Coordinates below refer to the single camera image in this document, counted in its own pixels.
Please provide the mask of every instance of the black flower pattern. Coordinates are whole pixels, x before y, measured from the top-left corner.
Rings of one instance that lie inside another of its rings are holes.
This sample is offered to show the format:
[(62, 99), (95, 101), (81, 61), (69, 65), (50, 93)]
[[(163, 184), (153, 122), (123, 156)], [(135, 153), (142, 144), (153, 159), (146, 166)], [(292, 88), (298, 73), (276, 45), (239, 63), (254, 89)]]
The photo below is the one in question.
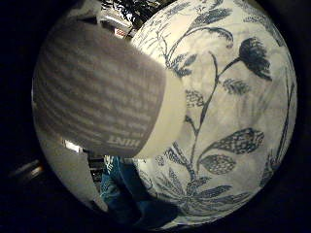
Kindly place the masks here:
[(158, 177), (160, 183), (156, 183), (161, 192), (159, 198), (177, 205), (182, 214), (191, 216), (209, 216), (231, 210), (241, 202), (248, 200), (250, 193), (244, 192), (238, 195), (219, 197), (231, 189), (230, 185), (220, 185), (203, 191), (198, 191), (205, 185), (209, 178), (203, 177), (187, 184), (186, 190), (178, 180), (175, 172), (169, 168), (169, 179), (162, 174)]
[(164, 158), (162, 157), (162, 155), (158, 155), (155, 158), (155, 161), (157, 162), (158, 166), (164, 166)]
[(270, 62), (266, 58), (266, 49), (262, 42), (256, 38), (249, 38), (242, 42), (239, 57), (246, 67), (267, 81), (272, 81), (270, 77)]
[(187, 107), (201, 107), (204, 105), (203, 95), (197, 90), (186, 90)]

